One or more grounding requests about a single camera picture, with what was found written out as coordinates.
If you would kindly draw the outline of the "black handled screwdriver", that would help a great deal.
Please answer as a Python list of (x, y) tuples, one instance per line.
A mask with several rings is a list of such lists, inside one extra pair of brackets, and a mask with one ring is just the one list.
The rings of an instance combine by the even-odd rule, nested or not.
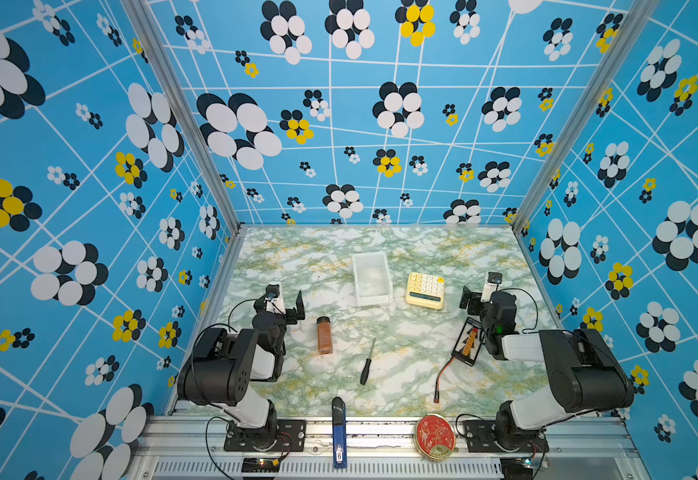
[(362, 369), (362, 372), (360, 375), (360, 384), (361, 385), (366, 385), (367, 381), (369, 379), (371, 365), (372, 365), (372, 361), (373, 361), (373, 353), (374, 353), (375, 344), (376, 344), (376, 339), (373, 339), (371, 341), (370, 350), (366, 356), (365, 363), (364, 363), (364, 366), (363, 366), (363, 369)]

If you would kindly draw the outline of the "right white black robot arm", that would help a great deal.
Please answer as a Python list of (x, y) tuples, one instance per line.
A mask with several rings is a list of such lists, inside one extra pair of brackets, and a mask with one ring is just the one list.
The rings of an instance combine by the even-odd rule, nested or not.
[(503, 402), (493, 420), (477, 420), (497, 448), (527, 446), (545, 452), (541, 434), (578, 414), (627, 408), (633, 404), (632, 380), (600, 332), (592, 329), (516, 330), (516, 296), (497, 290), (485, 297), (465, 287), (459, 307), (467, 311), (455, 357), (472, 365), (480, 353), (497, 361), (542, 365), (548, 385)]

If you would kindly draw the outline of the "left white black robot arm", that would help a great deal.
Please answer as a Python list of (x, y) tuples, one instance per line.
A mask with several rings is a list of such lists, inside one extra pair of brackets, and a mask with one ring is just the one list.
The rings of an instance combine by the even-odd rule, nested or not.
[(306, 422), (279, 419), (274, 402), (250, 384), (279, 380), (288, 327), (306, 318), (303, 295), (287, 308), (280, 287), (268, 285), (253, 307), (249, 328), (236, 331), (217, 323), (198, 334), (178, 376), (178, 398), (225, 412), (232, 421), (224, 444), (227, 452), (300, 452)]

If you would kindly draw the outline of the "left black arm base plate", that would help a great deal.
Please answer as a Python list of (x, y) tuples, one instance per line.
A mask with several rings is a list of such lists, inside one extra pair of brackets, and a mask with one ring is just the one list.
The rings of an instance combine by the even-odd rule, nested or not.
[(224, 450), (226, 452), (303, 452), (307, 422), (302, 419), (280, 419), (257, 429), (243, 429), (228, 423)]

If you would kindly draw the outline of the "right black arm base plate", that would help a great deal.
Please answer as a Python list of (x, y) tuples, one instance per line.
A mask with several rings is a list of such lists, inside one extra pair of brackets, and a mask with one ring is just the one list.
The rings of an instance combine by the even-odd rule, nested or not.
[(517, 453), (519, 455), (549, 452), (549, 444), (540, 430), (522, 430), (511, 422), (466, 420), (460, 429), (470, 453)]

